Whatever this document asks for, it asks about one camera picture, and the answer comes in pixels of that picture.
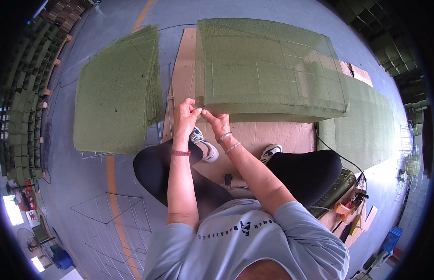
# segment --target silver bracelet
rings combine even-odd
[[[222,143],[223,139],[225,139],[226,137],[228,137],[228,136],[230,136],[230,135],[232,135],[232,134],[233,134],[232,131],[229,131],[229,132],[225,133],[222,137],[220,137],[220,138],[217,140],[217,144],[220,145],[220,143]]]
[[[229,148],[229,149],[225,152],[225,154],[228,154],[229,152],[231,152],[232,150],[234,150],[234,148],[236,148],[236,147],[239,146],[240,144],[241,144],[240,142],[235,143],[234,146],[232,146],[231,148]]]

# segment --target white sneaker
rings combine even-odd
[[[260,161],[263,164],[267,164],[267,162],[273,157],[276,153],[282,153],[282,146],[279,144],[271,144],[270,146],[264,149],[264,152],[260,156]]]
[[[192,133],[189,135],[189,139],[194,144],[203,142],[203,144],[209,148],[209,153],[203,158],[204,161],[211,163],[218,159],[219,154],[217,149],[204,139],[203,133],[201,133],[201,130],[198,127],[194,127]]]

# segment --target bracelet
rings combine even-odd
[[[187,152],[184,151],[180,151],[180,150],[171,150],[170,151],[171,155],[179,155],[179,156],[190,156],[191,155],[191,151],[188,150]]]
[[[231,148],[229,148],[229,149],[225,152],[225,154],[228,154],[229,152],[231,152],[232,150],[234,150],[234,148],[236,148],[236,147],[239,146],[240,144],[241,144],[240,142],[235,143],[234,146],[232,146]]]
[[[222,137],[220,137],[220,138],[217,140],[217,144],[220,145],[220,143],[223,141],[223,139],[225,139],[226,137],[228,137],[228,136],[230,136],[230,135],[232,135],[232,134],[233,134],[232,131],[226,132]]]

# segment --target light blue t-shirt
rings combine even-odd
[[[258,260],[279,263],[293,280],[344,279],[344,243],[298,202],[274,216],[257,200],[229,201],[205,218],[198,232],[181,223],[153,232],[144,279],[236,279]]]

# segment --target leg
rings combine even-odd
[[[275,153],[266,165],[305,208],[320,199],[342,171],[340,156],[331,150]]]
[[[170,140],[158,146],[143,149],[133,161],[134,172],[138,181],[165,206],[167,206],[167,183],[169,181],[172,143],[173,140]],[[203,158],[203,152],[191,141],[189,141],[189,150],[191,151],[190,162],[192,166]],[[223,187],[204,177],[195,169],[191,168],[191,171],[200,218],[232,199],[232,196]]]

